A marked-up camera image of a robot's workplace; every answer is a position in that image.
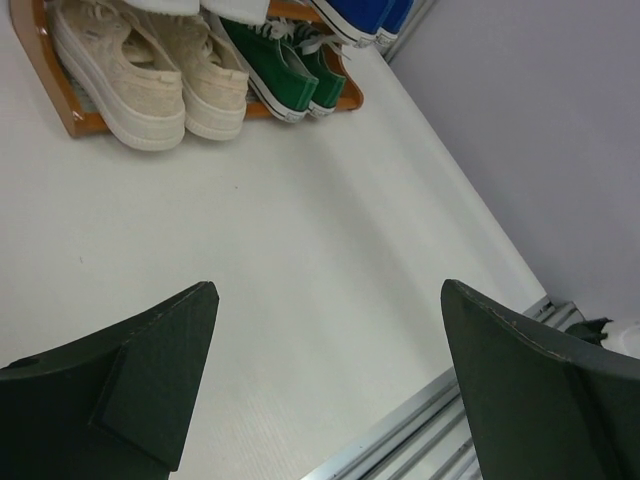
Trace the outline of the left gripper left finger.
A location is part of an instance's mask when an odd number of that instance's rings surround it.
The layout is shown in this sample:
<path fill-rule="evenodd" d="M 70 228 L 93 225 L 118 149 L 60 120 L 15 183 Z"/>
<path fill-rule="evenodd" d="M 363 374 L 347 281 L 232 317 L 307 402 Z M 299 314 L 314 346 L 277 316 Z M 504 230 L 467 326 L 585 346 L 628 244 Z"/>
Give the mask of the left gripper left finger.
<path fill-rule="evenodd" d="M 4 479 L 166 479 L 178 470 L 219 295 L 203 281 L 1 370 Z"/>

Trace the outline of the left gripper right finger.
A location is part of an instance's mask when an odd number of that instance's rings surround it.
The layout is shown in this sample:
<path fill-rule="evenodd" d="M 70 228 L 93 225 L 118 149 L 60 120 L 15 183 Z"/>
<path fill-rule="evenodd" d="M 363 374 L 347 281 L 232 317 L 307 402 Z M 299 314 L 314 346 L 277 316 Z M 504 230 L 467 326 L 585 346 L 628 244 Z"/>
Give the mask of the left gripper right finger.
<path fill-rule="evenodd" d="M 636 479 L 639 361 L 441 288 L 446 337 L 486 479 Z"/>

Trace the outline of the beige sneaker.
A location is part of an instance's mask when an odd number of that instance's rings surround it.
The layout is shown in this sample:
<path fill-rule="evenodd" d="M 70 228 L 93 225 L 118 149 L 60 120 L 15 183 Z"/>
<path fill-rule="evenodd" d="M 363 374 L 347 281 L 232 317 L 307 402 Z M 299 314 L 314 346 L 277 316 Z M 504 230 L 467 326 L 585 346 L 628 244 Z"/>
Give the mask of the beige sneaker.
<path fill-rule="evenodd" d="M 61 64 L 121 143 L 158 152 L 182 141 L 181 73 L 140 12 L 121 1 L 56 1 L 49 20 Z"/>
<path fill-rule="evenodd" d="M 208 140 L 236 138 L 246 114 L 249 75 L 229 41 L 200 14 L 135 14 L 181 72 L 186 129 Z"/>

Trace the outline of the green sneaker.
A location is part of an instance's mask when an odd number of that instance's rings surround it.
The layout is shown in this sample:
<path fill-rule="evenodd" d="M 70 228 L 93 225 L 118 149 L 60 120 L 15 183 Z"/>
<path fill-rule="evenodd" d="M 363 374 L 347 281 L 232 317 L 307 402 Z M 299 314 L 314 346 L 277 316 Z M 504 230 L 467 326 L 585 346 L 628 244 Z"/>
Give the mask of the green sneaker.
<path fill-rule="evenodd" d="M 296 112 L 306 110 L 315 118 L 326 117 L 335 111 L 346 85 L 346 77 L 329 65 L 326 55 L 329 50 L 341 55 L 341 40 L 305 21 L 288 20 L 287 29 L 289 49 L 283 57 L 294 75 L 287 85 L 285 105 Z"/>
<path fill-rule="evenodd" d="M 261 25 L 248 25 L 215 14 L 209 22 L 234 47 L 249 73 L 251 88 L 269 112 L 288 123 L 302 120 L 319 80 L 291 45 L 293 23 L 270 17 Z"/>

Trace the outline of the black white-striped sneaker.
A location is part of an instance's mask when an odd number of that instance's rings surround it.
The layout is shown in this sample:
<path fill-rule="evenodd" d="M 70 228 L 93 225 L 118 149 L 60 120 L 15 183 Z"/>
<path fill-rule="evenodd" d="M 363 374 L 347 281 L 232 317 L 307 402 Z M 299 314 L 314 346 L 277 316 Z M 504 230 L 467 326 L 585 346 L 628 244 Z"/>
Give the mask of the black white-striped sneaker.
<path fill-rule="evenodd" d="M 200 10 L 199 0 L 124 0 L 139 10 L 172 16 L 192 16 Z"/>
<path fill-rule="evenodd" d="M 246 25 L 262 25 L 269 0 L 201 0 L 201 6 L 221 18 Z"/>

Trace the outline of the blue sneaker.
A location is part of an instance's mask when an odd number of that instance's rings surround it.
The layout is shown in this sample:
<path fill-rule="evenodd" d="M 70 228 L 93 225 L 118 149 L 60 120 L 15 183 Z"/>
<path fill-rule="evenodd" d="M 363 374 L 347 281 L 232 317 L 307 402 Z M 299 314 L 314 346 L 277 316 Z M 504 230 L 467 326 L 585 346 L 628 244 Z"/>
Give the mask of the blue sneaker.
<path fill-rule="evenodd" d="M 409 16 L 413 5 L 414 0 L 394 0 L 392 2 L 388 13 L 378 29 L 376 43 L 379 46 L 389 47 L 398 39 L 400 30 Z"/>
<path fill-rule="evenodd" d="M 310 0 L 327 26 L 347 45 L 371 45 L 391 10 L 392 0 Z"/>

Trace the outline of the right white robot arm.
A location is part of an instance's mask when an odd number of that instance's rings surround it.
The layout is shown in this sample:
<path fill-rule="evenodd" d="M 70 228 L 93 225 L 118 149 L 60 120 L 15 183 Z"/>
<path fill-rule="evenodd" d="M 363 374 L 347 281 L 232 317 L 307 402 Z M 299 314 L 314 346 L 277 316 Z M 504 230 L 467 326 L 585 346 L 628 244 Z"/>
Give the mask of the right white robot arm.
<path fill-rule="evenodd" d="M 607 350 L 639 358 L 638 320 L 584 320 L 569 326 L 565 332 Z"/>

